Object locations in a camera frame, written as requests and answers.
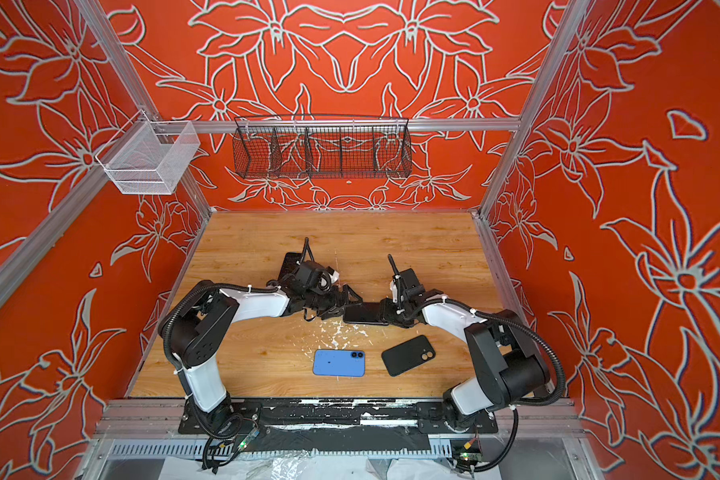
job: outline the smartphone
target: smartphone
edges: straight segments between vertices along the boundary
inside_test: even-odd
[[[365,352],[359,350],[317,350],[312,373],[325,376],[364,376]]]
[[[363,302],[346,306],[344,309],[344,323],[355,325],[389,325],[381,318],[379,302]]]

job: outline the black wire basket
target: black wire basket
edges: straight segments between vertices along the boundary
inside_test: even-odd
[[[405,118],[309,115],[303,120],[238,117],[235,122],[235,173],[242,178],[411,174],[411,135]]]

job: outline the red wall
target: red wall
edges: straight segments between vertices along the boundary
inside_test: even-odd
[[[0,264],[135,112],[73,2],[0,1]]]
[[[0,310],[0,478],[72,478],[200,224],[182,187],[141,197],[107,184]]]
[[[72,2],[0,2],[0,264],[134,112]],[[0,310],[0,479],[72,478],[200,225],[107,184]]]
[[[720,2],[595,2],[490,213],[609,478],[720,478]]]
[[[519,115],[564,2],[206,4],[102,1],[164,118]],[[221,210],[465,209],[508,139],[415,135],[406,180],[243,180],[229,136],[203,135],[192,172]]]

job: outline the plastic sheet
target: plastic sheet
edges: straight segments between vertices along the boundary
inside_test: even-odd
[[[432,460],[404,458],[393,460],[387,470],[387,480],[458,480],[470,478],[458,475],[449,467]],[[477,480],[501,480],[496,468],[475,474]],[[297,456],[271,458],[269,460],[236,461],[219,468],[213,475],[201,470],[194,460],[168,457],[163,464],[159,480],[379,480],[374,468],[364,456],[309,456],[307,452]]]

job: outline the wooden tabletop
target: wooden tabletop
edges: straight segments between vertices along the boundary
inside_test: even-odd
[[[276,278],[283,256],[300,251],[304,237],[315,260],[332,266],[366,301],[390,295],[392,269],[413,268],[428,290],[486,311],[501,310],[470,214],[427,213],[216,213],[174,299],[200,280],[264,286]],[[436,357],[397,377],[381,353],[426,335]],[[312,374],[318,349],[362,350],[365,376]],[[440,397],[474,376],[465,343],[433,326],[349,325],[335,318],[305,322],[302,314],[233,323],[217,354],[222,381],[233,397]],[[183,396],[157,337],[131,396]]]

